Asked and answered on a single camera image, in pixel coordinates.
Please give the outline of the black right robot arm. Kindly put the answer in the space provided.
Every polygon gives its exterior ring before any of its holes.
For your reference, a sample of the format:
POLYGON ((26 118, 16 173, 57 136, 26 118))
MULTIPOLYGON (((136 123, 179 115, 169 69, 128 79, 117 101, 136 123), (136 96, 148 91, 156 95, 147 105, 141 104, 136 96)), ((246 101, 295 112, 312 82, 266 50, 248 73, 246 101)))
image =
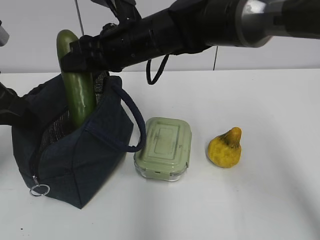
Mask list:
POLYGON ((259 48, 272 37, 318 39, 317 0, 177 0, 142 17, 134 0, 100 0, 118 24, 70 43, 65 72, 120 72, 161 56, 198 54, 213 46, 259 48))

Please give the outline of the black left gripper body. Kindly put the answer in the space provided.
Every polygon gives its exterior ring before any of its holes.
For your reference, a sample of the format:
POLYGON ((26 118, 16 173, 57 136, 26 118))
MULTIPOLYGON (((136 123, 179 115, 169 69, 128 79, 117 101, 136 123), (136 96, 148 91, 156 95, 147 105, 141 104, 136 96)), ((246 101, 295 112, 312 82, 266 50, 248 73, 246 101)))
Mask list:
POLYGON ((0 124, 1 125, 41 125, 42 115, 36 109, 38 87, 24 96, 0 83, 0 124))

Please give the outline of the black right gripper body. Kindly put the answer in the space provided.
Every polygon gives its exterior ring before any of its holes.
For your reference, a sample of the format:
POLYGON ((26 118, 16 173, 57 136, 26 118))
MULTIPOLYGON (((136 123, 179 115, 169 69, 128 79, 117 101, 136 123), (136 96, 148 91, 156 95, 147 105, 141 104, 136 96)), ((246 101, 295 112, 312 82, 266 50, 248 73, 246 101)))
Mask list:
POLYGON ((147 25, 109 23, 100 34, 84 35, 67 46, 70 50, 60 58, 60 66, 70 73, 121 72, 155 57, 155 39, 147 25))

